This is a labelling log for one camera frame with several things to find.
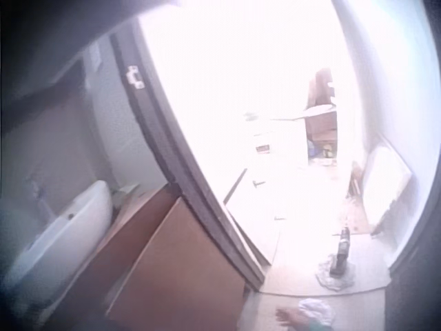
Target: person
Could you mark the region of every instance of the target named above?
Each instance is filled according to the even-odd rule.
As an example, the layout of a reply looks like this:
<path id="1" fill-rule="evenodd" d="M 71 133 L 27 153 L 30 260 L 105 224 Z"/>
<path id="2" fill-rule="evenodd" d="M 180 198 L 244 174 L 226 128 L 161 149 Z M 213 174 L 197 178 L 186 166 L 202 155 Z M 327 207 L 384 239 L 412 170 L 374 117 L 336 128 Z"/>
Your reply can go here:
<path id="1" fill-rule="evenodd" d="M 332 331 L 332 327 L 321 325 L 308 317 L 299 308 L 279 308 L 276 318 L 281 326 L 293 328 L 295 331 Z"/>

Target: door frame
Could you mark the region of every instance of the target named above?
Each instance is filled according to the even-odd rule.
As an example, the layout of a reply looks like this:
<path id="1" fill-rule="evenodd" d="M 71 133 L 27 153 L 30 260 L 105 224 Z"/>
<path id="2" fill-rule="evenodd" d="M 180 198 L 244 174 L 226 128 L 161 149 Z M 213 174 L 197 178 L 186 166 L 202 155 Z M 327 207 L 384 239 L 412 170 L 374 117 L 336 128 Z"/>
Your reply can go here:
<path id="1" fill-rule="evenodd" d="M 219 250 L 253 289 L 259 289 L 265 280 L 263 270 L 199 168 L 167 100 L 138 21 L 121 25 L 110 40 L 134 116 L 161 170 L 170 183 L 180 188 Z M 127 80 L 129 66 L 138 68 L 136 79 L 143 82 L 141 88 Z"/>

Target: bathroom sink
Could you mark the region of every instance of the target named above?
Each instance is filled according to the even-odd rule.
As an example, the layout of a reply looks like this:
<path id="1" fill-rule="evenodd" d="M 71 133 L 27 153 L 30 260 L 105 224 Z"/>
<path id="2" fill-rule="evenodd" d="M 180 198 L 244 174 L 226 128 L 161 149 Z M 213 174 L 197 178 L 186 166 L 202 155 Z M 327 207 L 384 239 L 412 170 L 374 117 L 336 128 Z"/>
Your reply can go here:
<path id="1" fill-rule="evenodd" d="M 16 305 L 17 301 L 25 307 L 50 304 L 93 253 L 111 218 L 109 188 L 97 181 L 21 252 L 2 280 L 3 289 Z"/>

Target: hand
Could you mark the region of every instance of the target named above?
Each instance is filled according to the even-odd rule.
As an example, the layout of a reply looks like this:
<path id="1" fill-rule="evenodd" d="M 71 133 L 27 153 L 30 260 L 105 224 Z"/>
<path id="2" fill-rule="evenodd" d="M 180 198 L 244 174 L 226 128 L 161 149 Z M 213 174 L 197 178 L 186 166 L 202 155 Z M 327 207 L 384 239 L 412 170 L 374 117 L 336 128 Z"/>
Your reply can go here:
<path id="1" fill-rule="evenodd" d="M 282 326 L 291 326 L 296 331 L 309 330 L 309 317 L 298 308 L 278 308 L 276 317 Z"/>

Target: door hinge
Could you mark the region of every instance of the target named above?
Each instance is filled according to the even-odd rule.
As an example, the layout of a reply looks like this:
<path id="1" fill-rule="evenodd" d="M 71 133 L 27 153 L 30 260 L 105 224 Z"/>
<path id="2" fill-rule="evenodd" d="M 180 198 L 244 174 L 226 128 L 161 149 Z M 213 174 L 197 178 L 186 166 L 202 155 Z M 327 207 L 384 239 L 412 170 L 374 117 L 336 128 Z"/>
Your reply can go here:
<path id="1" fill-rule="evenodd" d="M 145 87 L 143 78 L 139 74 L 138 66 L 129 66 L 125 76 L 127 77 L 129 84 L 133 85 L 137 90 Z"/>

